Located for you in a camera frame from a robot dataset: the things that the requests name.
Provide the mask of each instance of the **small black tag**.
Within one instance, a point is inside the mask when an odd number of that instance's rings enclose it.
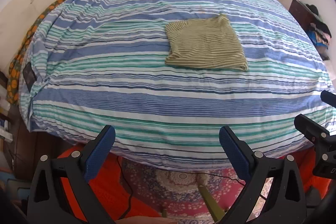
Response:
[[[32,65],[30,62],[23,69],[23,78],[25,79],[27,88],[30,92],[33,84],[36,81],[36,76],[35,76],[35,73],[33,72]]]

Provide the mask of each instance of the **rug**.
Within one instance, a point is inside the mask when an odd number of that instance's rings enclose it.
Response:
[[[142,165],[127,159],[122,164],[125,179],[132,187],[134,197],[158,212],[167,211],[167,217],[178,220],[179,224],[210,224],[211,215],[198,191],[198,185],[207,187],[219,206],[227,211],[243,186],[233,168],[208,170],[209,174],[183,173],[160,170]],[[121,185],[129,190],[121,178]],[[272,179],[267,179],[262,195],[267,196]],[[264,200],[258,199],[249,219],[257,217],[263,207]]]

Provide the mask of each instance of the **blue striped sheet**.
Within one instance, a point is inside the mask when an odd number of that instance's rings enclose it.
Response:
[[[165,65],[166,24],[220,13],[247,72]],[[28,62],[37,76],[31,92],[20,78],[29,130],[87,142],[110,124],[112,152],[160,168],[229,167],[218,140],[226,124],[271,157],[310,145],[294,128],[299,113],[335,132],[336,112],[320,100],[334,92],[326,68],[276,0],[67,0],[38,27]]]

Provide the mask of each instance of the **wooden dresser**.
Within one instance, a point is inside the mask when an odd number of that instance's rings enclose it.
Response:
[[[302,5],[298,0],[292,0],[292,4],[289,8],[289,12],[300,24],[302,29],[307,32],[310,23],[315,21],[315,16],[310,12],[310,10]]]
[[[0,72],[0,85],[6,88],[7,81],[7,77]],[[11,143],[3,141],[2,149],[8,166],[17,179],[31,181],[42,155],[47,154],[51,158],[56,158],[72,146],[46,132],[30,133],[17,106],[12,105],[8,116],[0,114],[0,117],[10,122],[9,132],[13,135],[13,141]]]

